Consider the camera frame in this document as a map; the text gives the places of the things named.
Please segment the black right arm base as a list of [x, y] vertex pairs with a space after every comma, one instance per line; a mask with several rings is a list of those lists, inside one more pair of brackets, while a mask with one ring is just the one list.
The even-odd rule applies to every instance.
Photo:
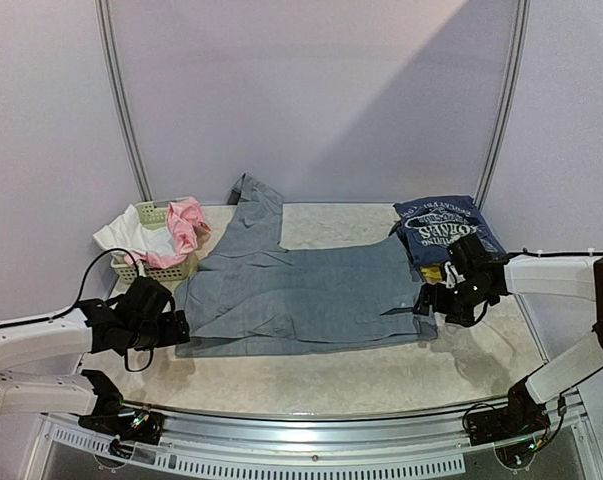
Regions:
[[553, 433], [550, 433], [550, 418], [546, 411], [546, 401], [538, 400], [532, 395], [528, 386], [529, 377], [515, 383], [507, 393], [507, 405], [495, 408], [487, 403], [477, 403], [466, 410], [462, 417], [462, 428], [469, 435], [470, 443], [481, 445], [518, 436], [532, 434], [543, 430], [540, 440], [528, 447], [532, 453], [540, 451], [550, 444], [563, 427], [567, 404], [565, 394], [570, 387], [555, 395], [559, 423]]

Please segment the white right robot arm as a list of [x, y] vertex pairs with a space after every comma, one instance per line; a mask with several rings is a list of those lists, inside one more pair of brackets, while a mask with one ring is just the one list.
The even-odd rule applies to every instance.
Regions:
[[518, 380], [500, 381], [513, 400], [498, 415], [505, 435], [520, 435], [535, 422], [535, 405], [572, 390], [603, 410], [603, 251], [495, 256], [463, 238], [451, 246], [443, 270], [442, 281], [421, 288], [416, 314], [439, 315], [461, 331], [511, 298], [544, 360]]

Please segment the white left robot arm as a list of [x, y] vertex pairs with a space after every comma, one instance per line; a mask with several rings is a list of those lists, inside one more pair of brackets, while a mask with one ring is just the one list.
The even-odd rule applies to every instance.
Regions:
[[91, 416], [109, 434], [129, 426], [123, 396], [98, 370], [61, 367], [51, 361], [113, 351], [157, 349], [188, 341], [189, 327], [172, 301], [134, 306], [122, 297], [85, 300], [67, 312], [0, 323], [0, 415], [69, 413]]

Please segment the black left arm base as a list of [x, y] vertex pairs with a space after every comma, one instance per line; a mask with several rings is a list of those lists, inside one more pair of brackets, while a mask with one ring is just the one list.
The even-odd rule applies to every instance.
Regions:
[[124, 398], [115, 384], [101, 371], [83, 370], [81, 375], [91, 384], [96, 403], [88, 415], [79, 417], [84, 428], [120, 441], [158, 445], [163, 432], [165, 416], [147, 408], [124, 405]]

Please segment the grey garment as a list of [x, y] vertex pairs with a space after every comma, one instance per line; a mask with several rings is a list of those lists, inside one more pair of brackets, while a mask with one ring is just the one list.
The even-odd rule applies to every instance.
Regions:
[[234, 215], [197, 271], [175, 291], [190, 328], [180, 358], [278, 356], [437, 338], [412, 311], [423, 284], [397, 235], [366, 246], [287, 250], [282, 196], [249, 175]]

